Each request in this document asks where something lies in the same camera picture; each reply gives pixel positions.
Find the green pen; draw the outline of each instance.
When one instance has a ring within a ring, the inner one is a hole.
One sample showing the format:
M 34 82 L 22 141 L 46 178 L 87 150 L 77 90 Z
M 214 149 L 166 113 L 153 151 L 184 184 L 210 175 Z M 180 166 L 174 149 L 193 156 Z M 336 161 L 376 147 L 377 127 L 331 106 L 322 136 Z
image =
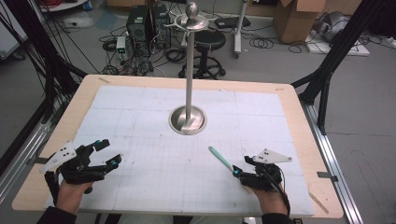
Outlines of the green pen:
M 218 151 L 213 148 L 213 147 L 209 147 L 209 150 L 213 153 L 213 155 L 216 156 L 216 158 L 219 159 L 219 161 L 221 161 L 225 166 L 227 166 L 228 169 L 230 169 L 233 172 L 233 167 L 231 166 L 230 163 L 228 163 L 221 155 L 220 153 L 218 153 Z

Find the metal rail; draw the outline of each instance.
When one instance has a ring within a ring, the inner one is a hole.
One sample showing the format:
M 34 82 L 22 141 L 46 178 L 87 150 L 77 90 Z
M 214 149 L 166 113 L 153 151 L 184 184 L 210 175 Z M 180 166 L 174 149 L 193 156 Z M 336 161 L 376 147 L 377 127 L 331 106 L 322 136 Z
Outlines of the metal rail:
M 43 144 L 47 134 L 50 131 L 50 121 L 47 123 L 38 123 L 32 133 L 21 147 L 21 150 L 14 157 L 11 165 L 5 170 L 0 177 L 0 204 L 7 197 L 9 191 L 20 177 L 27 163 L 33 158 L 35 153 Z
M 330 145 L 329 138 L 327 135 L 321 133 L 318 126 L 318 112 L 313 105 L 307 105 L 302 103 L 302 108 L 305 112 L 308 122 L 311 126 L 312 133 L 314 134 L 317 144 L 320 149 L 320 154 L 325 162 L 325 165 L 331 176 L 336 176 L 336 180 L 333 181 L 334 188 L 338 194 L 338 198 L 343 205 L 346 218 L 351 224 L 362 224 L 361 214 L 359 213 L 358 207 L 356 206 L 352 194 L 349 191 L 347 182 L 344 179 L 343 172 L 335 158 L 332 146 Z

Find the gray floor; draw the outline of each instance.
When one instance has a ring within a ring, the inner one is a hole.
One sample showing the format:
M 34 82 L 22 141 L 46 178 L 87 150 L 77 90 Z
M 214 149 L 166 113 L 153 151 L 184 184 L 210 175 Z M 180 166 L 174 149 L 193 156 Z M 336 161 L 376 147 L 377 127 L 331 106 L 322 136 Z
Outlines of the gray floor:
M 56 14 L 62 17 L 74 9 Z M 98 38 L 121 27 L 125 17 L 116 17 L 98 4 L 89 12 L 95 25 L 70 35 L 98 70 L 106 65 L 106 53 Z M 250 18 L 250 29 L 270 23 Z M 274 37 L 273 28 L 255 31 Z M 239 59 L 233 55 L 233 34 L 225 34 L 226 45 L 212 53 L 227 71 L 223 80 L 291 83 L 315 71 L 325 55 L 292 53 L 289 46 L 274 45 L 271 49 L 256 49 L 244 39 Z M 75 66 L 96 73 L 73 44 L 62 35 Z M 369 57 L 347 56 L 332 79 L 326 119 L 326 131 L 340 163 L 346 182 L 359 208 L 364 223 L 396 222 L 396 50 L 370 43 L 365 46 Z M 165 62 L 160 60 L 154 65 Z M 180 64 L 167 63 L 159 67 L 167 77 L 177 77 Z M 148 76 L 163 77 L 159 70 Z M 26 121 L 43 100 L 43 91 L 29 60 L 0 62 L 0 155 L 9 147 Z M 11 208 L 29 167 L 17 180 L 0 205 L 0 222 L 32 223 L 40 213 L 20 212 Z M 78 223 L 93 223 L 94 215 L 81 214 Z M 304 223 L 347 223 L 340 219 L 305 219 Z

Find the office chair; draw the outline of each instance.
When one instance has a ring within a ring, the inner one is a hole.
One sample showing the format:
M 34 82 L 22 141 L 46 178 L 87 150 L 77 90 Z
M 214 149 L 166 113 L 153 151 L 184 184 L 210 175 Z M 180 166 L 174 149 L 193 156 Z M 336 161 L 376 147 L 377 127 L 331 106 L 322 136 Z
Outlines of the office chair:
M 213 78 L 217 80 L 217 76 L 225 76 L 226 71 L 222 68 L 220 62 L 213 57 L 208 57 L 209 51 L 220 49 L 225 44 L 225 36 L 218 30 L 203 30 L 195 33 L 195 48 L 201 53 L 201 56 L 196 56 L 194 59 L 200 59 L 199 64 L 194 65 L 193 78 Z M 211 60 L 214 64 L 208 64 L 207 60 Z M 186 76 L 186 67 L 184 64 L 181 71 L 178 73 L 179 77 Z

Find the electronic equipment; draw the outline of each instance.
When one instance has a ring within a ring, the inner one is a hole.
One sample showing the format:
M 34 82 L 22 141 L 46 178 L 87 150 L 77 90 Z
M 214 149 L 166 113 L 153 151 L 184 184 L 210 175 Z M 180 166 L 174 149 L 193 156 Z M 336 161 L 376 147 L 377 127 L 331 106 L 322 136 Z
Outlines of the electronic equipment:
M 171 30 L 165 25 L 170 24 L 170 17 L 166 5 L 154 5 L 151 7 L 154 35 L 157 47 L 169 49 L 171 47 Z
M 238 20 L 239 17 L 221 18 L 216 19 L 215 24 L 219 29 L 236 28 L 236 26 L 238 25 Z M 242 26 L 250 26 L 250 21 L 246 17 L 244 17 L 244 19 L 242 20 Z
M 117 37 L 117 54 L 122 62 L 128 61 L 128 49 L 126 48 L 126 36 Z
M 153 37 L 151 16 L 148 6 L 132 6 L 126 22 L 131 43 L 151 41 Z
M 187 4 L 187 0 L 165 0 L 165 2 Z

